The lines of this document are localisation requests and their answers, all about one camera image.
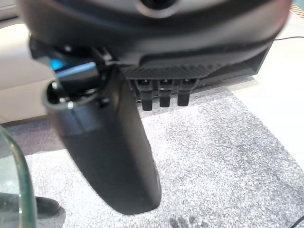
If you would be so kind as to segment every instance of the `glass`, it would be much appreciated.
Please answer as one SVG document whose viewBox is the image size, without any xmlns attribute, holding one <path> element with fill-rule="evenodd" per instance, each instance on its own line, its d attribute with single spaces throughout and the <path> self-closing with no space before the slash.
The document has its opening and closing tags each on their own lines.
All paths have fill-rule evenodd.
<svg viewBox="0 0 304 228">
<path fill-rule="evenodd" d="M 36 207 L 25 157 L 0 126 L 0 227 L 35 228 Z"/>
</svg>

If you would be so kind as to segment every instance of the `speckled rug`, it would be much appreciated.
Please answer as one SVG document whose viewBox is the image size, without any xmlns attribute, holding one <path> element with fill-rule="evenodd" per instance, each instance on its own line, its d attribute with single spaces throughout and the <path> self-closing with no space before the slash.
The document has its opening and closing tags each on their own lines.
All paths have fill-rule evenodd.
<svg viewBox="0 0 304 228">
<path fill-rule="evenodd" d="M 232 93 L 218 87 L 193 94 L 188 107 L 171 103 L 141 112 L 161 178 L 158 209 L 121 215 L 91 189 L 66 150 L 35 153 L 27 161 L 36 195 L 62 206 L 39 227 L 289 228 L 304 214 L 303 171 Z M 60 144 L 46 125 L 9 130 L 21 146 L 27 138 L 33 150 L 45 151 L 42 142 Z"/>
</svg>

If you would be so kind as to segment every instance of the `beige floor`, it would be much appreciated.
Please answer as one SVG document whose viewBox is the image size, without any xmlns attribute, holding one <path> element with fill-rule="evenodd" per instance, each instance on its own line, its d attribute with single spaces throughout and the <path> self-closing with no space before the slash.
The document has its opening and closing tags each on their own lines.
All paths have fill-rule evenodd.
<svg viewBox="0 0 304 228">
<path fill-rule="evenodd" d="M 291 15 L 278 38 L 304 36 Z M 304 169 L 304 38 L 275 41 L 253 81 L 228 88 L 281 141 Z"/>
</svg>

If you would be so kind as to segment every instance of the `controller grip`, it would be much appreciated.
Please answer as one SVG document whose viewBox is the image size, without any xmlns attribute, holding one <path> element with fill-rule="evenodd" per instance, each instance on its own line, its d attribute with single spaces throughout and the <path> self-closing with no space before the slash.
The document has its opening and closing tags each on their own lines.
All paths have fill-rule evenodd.
<svg viewBox="0 0 304 228">
<path fill-rule="evenodd" d="M 157 208 L 161 185 L 136 102 L 122 76 L 102 94 L 54 102 L 51 86 L 43 102 L 51 123 L 76 165 L 102 199 L 133 215 Z"/>
</svg>

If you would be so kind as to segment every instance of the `grey carpet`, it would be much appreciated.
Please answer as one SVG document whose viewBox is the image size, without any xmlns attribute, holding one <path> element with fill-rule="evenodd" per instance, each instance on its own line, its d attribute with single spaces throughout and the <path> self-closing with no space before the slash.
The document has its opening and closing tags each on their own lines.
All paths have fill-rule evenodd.
<svg viewBox="0 0 304 228">
<path fill-rule="evenodd" d="M 158 209 L 121 215 L 96 195 L 66 150 L 36 153 L 27 156 L 36 195 L 59 201 L 66 213 L 39 227 L 289 228 L 304 215 L 303 171 L 232 93 L 219 87 L 194 94 L 189 107 L 171 103 L 141 112 L 161 178 Z M 27 139 L 26 151 L 60 148 L 46 125 L 9 131 L 18 142 Z"/>
</svg>

